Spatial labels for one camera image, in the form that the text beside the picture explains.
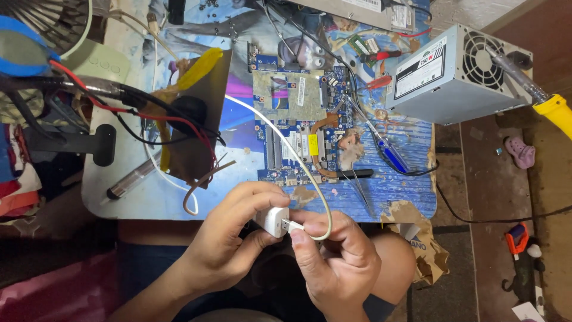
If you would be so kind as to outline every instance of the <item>shorts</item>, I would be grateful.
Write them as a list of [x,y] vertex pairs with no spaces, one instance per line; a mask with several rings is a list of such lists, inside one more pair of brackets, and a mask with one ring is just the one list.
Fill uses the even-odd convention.
[[[155,281],[187,249],[186,246],[156,246],[118,243],[118,278],[121,299],[132,299]],[[372,294],[363,304],[372,322],[384,321],[395,305]],[[188,322],[197,316],[219,309],[250,309],[270,314],[284,322],[325,321],[312,304],[303,280],[247,298],[236,288],[209,293],[189,302],[173,321]]]

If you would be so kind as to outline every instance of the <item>white usb charger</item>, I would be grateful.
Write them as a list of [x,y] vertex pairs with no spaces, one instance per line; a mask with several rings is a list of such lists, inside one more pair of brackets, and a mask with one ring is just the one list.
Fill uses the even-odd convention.
[[276,238],[280,238],[294,229],[304,230],[304,226],[301,224],[290,221],[290,208],[287,207],[271,207],[259,211],[253,219],[260,227]]

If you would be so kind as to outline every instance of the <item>person's knee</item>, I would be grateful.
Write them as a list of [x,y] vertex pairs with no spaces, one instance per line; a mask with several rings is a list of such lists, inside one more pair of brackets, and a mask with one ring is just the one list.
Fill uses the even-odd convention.
[[382,259],[382,269],[372,294],[397,304],[413,282],[417,265],[415,253],[409,242],[393,232],[373,236],[371,241]]

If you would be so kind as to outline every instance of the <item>yellow sticker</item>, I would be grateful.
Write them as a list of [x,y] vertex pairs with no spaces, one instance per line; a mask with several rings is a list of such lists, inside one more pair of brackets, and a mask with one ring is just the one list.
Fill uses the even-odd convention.
[[318,136],[315,134],[308,135],[308,145],[310,146],[310,155],[318,155]]

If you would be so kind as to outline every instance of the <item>fan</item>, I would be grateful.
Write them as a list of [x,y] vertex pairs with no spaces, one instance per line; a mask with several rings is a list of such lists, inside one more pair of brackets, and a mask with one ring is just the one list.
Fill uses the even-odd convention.
[[88,34],[92,0],[0,0],[0,15],[25,23],[65,58]]
[[499,89],[504,83],[503,70],[492,63],[490,55],[484,50],[485,45],[498,53],[504,53],[497,40],[477,32],[466,34],[463,42],[463,71],[470,81],[491,89]]

